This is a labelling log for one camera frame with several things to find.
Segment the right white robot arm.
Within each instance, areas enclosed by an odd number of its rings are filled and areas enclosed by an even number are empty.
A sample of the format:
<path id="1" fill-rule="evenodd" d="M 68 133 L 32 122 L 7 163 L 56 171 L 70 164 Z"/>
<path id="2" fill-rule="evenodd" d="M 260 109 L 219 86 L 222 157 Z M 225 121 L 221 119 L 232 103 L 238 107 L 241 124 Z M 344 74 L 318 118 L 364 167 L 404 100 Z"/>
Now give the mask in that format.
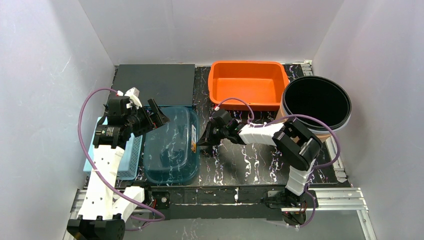
<path id="1" fill-rule="evenodd" d="M 237 145 L 263 144 L 276 147 L 289 165 L 285 195 L 293 198 L 304 195 L 323 145 L 297 117 L 288 117 L 279 123 L 248 124 L 238 122 L 228 111 L 219 109 L 212 113 L 196 144 L 202 147 L 216 146 L 223 139 Z"/>

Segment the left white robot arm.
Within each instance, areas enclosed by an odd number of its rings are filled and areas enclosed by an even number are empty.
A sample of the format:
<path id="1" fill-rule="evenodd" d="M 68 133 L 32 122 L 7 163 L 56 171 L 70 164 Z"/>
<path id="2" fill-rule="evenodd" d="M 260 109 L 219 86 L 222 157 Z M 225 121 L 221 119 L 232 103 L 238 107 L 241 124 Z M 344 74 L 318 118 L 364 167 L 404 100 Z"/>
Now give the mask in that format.
<path id="1" fill-rule="evenodd" d="M 92 154 L 83 151 L 92 169 L 82 206 L 75 219 L 69 219 L 66 230 L 76 240 L 122 240 L 126 221 L 137 207 L 154 213 L 145 223 L 160 222 L 165 216 L 144 204 L 141 186 L 115 188 L 119 165 L 124 158 L 127 141 L 153 131 L 170 120 L 150 98 L 142 106 L 136 96 L 115 96 L 104 105 L 104 114 L 96 123 Z"/>

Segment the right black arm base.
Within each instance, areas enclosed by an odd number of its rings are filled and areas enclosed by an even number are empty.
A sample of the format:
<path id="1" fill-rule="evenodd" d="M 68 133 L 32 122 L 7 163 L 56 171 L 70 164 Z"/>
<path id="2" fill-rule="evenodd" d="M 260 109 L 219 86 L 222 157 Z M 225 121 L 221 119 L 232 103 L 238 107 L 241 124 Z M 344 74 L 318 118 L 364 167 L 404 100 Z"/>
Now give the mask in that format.
<path id="1" fill-rule="evenodd" d="M 287 188 L 270 190 L 260 200 L 270 209 L 280 209 L 287 226 L 301 228 L 314 217 L 319 203 L 315 191 L 304 191 L 296 195 Z"/>

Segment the dark teal transparent container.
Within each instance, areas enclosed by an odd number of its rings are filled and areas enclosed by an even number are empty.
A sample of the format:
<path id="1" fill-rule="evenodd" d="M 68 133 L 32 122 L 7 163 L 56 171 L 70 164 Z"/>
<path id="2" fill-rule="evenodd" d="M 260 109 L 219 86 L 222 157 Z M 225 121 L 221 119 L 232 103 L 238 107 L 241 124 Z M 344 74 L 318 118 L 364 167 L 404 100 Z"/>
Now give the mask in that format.
<path id="1" fill-rule="evenodd" d="M 200 166 L 198 116 L 185 106 L 164 107 L 161 111 L 169 122 L 145 135 L 144 175 L 154 185 L 188 184 Z"/>

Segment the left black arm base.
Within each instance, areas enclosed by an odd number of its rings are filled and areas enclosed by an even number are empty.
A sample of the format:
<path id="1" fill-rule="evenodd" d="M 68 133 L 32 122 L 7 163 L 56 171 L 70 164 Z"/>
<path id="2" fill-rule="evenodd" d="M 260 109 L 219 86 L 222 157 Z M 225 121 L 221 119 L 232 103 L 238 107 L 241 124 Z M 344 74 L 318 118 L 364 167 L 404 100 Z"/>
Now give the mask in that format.
<path id="1" fill-rule="evenodd" d="M 127 187 L 141 187 L 144 189 L 145 196 L 148 197 L 146 201 L 146 205 L 155 210 L 167 209 L 170 204 L 170 194 L 167 192 L 153 192 L 152 184 L 146 181 L 132 181 L 126 184 Z M 132 231 L 142 231 L 147 226 L 149 226 L 151 221 L 141 221 L 137 220 L 137 218 L 141 218 L 141 216 L 131 215 L 130 219 L 133 223 L 134 229 Z"/>

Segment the tan bucket with black liner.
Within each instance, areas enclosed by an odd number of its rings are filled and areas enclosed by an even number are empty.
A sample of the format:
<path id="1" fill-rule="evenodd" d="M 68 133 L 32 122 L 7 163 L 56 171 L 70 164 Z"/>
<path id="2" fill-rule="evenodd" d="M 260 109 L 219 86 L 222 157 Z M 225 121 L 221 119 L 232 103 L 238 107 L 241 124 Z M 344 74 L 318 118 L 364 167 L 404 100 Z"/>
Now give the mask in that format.
<path id="1" fill-rule="evenodd" d="M 348 93 L 330 79 L 301 76 L 289 83 L 278 83 L 273 92 L 279 104 L 277 119 L 293 114 L 306 115 L 337 132 L 346 127 L 351 118 L 352 103 Z"/>

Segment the light blue perforated basket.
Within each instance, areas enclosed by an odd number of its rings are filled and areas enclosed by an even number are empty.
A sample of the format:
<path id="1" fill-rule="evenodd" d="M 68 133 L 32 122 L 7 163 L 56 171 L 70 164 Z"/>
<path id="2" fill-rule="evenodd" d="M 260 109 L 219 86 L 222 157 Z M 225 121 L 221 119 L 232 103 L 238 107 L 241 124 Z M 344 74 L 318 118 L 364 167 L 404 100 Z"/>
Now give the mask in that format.
<path id="1" fill-rule="evenodd" d="M 91 144 L 88 148 L 88 154 L 94 161 L 94 145 L 92 144 L 94 140 L 94 133 L 91 138 Z M 136 178 L 139 170 L 139 161 L 142 149 L 142 140 L 143 136 L 135 137 L 134 134 L 131 134 L 131 137 L 126 142 L 126 147 L 124 155 L 120 161 L 117 179 L 121 181 L 131 181 Z M 91 174 L 92 166 L 90 165 L 88 159 L 85 160 L 83 172 L 88 176 Z"/>

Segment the orange plastic tray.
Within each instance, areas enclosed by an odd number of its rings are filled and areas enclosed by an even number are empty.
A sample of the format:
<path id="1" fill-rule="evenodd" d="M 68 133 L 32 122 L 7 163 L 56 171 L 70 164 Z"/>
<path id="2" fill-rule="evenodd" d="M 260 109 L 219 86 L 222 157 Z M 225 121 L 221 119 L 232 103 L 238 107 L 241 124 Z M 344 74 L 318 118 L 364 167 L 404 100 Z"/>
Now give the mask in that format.
<path id="1" fill-rule="evenodd" d="M 222 101 L 226 110 L 277 111 L 290 83 L 282 64 L 275 61 L 216 61 L 208 75 L 209 99 Z"/>

